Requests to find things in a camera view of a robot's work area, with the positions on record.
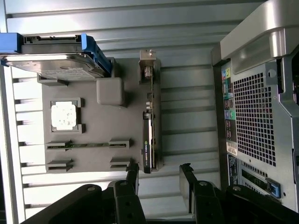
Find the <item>metal frame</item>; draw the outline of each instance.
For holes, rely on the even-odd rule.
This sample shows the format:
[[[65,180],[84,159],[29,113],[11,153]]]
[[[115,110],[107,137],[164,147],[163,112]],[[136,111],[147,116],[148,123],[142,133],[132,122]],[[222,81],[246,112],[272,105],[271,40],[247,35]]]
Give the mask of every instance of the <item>metal frame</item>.
[[[0,32],[7,32],[5,0],[0,1]],[[25,220],[21,163],[11,68],[0,68],[0,156],[7,223]]]

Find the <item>screw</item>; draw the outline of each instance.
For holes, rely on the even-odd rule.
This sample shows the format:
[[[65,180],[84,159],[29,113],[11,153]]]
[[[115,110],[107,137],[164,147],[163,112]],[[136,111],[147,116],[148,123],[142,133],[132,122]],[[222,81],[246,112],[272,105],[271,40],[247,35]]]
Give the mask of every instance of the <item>screw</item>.
[[[240,188],[240,187],[233,187],[233,190],[235,190],[235,191],[240,191],[241,188]]]
[[[92,191],[92,190],[95,190],[95,187],[90,187],[87,189],[88,191]]]
[[[207,183],[202,181],[202,182],[199,182],[199,185],[200,185],[200,186],[206,186]]]

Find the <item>vent grille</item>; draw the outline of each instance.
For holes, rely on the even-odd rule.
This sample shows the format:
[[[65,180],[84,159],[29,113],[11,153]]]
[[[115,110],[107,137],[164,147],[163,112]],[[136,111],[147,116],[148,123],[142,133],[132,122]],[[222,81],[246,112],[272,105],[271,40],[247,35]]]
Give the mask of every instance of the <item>vent grille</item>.
[[[251,169],[252,171],[255,171],[256,173],[258,173],[258,174],[260,174],[260,175],[268,178],[268,174],[267,173],[265,173],[265,172],[263,172],[263,171],[255,168],[254,166],[251,166],[251,165],[249,165],[249,164],[247,164],[247,163],[245,163],[243,161],[242,161],[242,165],[245,166],[245,167],[247,167],[248,169]]]
[[[271,87],[263,74],[234,82],[238,151],[276,166]]]
[[[250,189],[252,189],[252,190],[254,190],[256,193],[264,195],[261,191],[257,190],[255,187],[253,187],[251,184],[249,184],[247,182],[245,182],[245,186],[248,187],[248,188],[250,188]]]

